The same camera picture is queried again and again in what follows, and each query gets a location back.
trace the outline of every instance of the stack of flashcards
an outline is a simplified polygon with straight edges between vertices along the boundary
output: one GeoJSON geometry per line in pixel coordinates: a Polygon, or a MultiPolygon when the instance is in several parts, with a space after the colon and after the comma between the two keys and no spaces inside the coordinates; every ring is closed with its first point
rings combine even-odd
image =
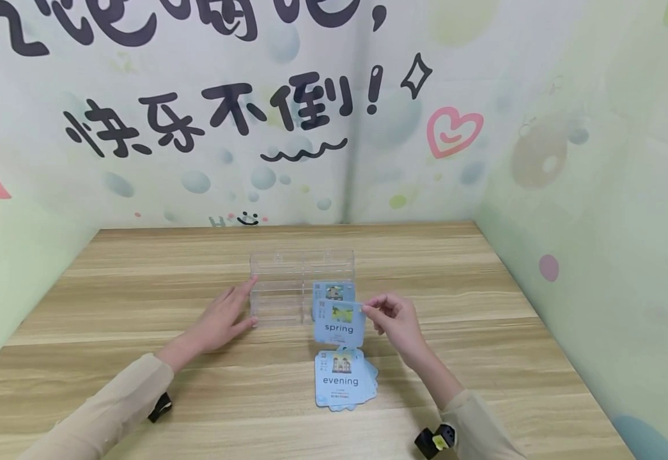
{"type": "Polygon", "coordinates": [[[316,405],[353,411],[377,396],[377,369],[358,349],[366,317],[362,304],[354,301],[353,282],[315,282],[311,316],[316,342],[339,345],[316,356],[316,405]]]}
{"type": "Polygon", "coordinates": [[[377,396],[377,369],[361,349],[339,347],[316,356],[316,406],[353,411],[377,396]]]}

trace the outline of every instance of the wooden table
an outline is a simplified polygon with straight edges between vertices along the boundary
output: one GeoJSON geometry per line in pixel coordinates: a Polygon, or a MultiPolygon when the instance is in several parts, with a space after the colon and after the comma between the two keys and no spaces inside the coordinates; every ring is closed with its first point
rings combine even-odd
{"type": "MultiPolygon", "coordinates": [[[[102,231],[0,351],[0,459],[244,280],[251,252],[327,248],[355,251],[358,299],[415,301],[429,343],[529,458],[633,458],[482,233],[460,222],[102,231]]],[[[333,413],[314,403],[312,335],[260,328],[200,358],[170,387],[173,411],[108,458],[418,458],[412,440],[439,416],[387,340],[364,339],[377,398],[333,413]]]]}

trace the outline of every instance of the left hand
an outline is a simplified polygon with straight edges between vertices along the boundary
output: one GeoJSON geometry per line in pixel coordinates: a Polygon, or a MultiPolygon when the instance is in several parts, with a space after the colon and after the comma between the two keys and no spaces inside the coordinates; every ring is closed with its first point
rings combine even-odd
{"type": "Polygon", "coordinates": [[[255,282],[257,278],[251,277],[241,285],[223,291],[190,328],[167,343],[155,356],[177,374],[199,354],[222,348],[241,333],[251,329],[257,324],[254,316],[238,323],[237,319],[247,304],[255,282]]]}
{"type": "Polygon", "coordinates": [[[257,278],[251,277],[241,285],[232,286],[223,291],[208,305],[196,323],[185,331],[184,334],[197,344],[202,353],[222,348],[257,324],[254,316],[237,323],[255,282],[257,278]]]}

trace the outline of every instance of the wall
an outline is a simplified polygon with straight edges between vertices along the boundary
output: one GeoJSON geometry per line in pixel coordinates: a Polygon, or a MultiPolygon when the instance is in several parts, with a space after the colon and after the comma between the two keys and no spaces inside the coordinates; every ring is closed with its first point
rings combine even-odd
{"type": "Polygon", "coordinates": [[[480,228],[640,460],[668,460],[668,1],[593,1],[480,228]]]}
{"type": "Polygon", "coordinates": [[[12,188],[0,167],[0,347],[96,233],[12,188]]]}
{"type": "Polygon", "coordinates": [[[0,10],[0,156],[107,228],[473,217],[584,0],[74,3],[0,10]]]}

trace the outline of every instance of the transparent acrylic holder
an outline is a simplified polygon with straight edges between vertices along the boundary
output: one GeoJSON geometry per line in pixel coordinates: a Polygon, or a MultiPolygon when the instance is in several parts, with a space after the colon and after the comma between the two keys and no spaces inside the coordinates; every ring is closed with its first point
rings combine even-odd
{"type": "Polygon", "coordinates": [[[354,251],[257,252],[249,268],[258,277],[250,294],[258,326],[307,325],[314,282],[354,282],[354,251]]]}

